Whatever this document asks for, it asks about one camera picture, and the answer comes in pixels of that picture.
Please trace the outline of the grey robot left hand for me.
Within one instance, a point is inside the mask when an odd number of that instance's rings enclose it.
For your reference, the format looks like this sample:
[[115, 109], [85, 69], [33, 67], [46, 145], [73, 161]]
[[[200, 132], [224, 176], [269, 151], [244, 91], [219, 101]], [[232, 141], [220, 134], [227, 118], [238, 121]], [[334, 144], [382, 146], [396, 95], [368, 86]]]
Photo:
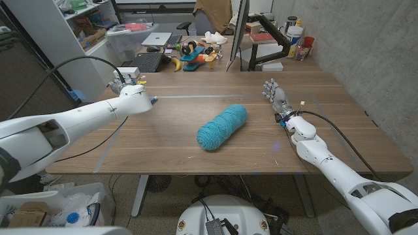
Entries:
[[121, 93], [121, 90], [126, 87], [126, 86], [133, 86], [136, 85], [137, 83], [131, 79], [131, 78], [125, 78], [124, 79], [124, 83], [121, 81], [120, 78], [115, 78], [112, 82], [108, 83], [108, 86], [111, 88], [111, 90], [119, 95]]

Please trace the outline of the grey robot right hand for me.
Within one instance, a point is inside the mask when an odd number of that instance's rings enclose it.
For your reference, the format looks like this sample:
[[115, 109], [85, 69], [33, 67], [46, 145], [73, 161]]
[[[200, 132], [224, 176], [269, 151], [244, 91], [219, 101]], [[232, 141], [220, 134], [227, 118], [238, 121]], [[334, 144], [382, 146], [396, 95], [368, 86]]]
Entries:
[[266, 81], [263, 87], [263, 95], [271, 102], [278, 123], [285, 123], [295, 116], [296, 111], [291, 107], [287, 95], [273, 78]]

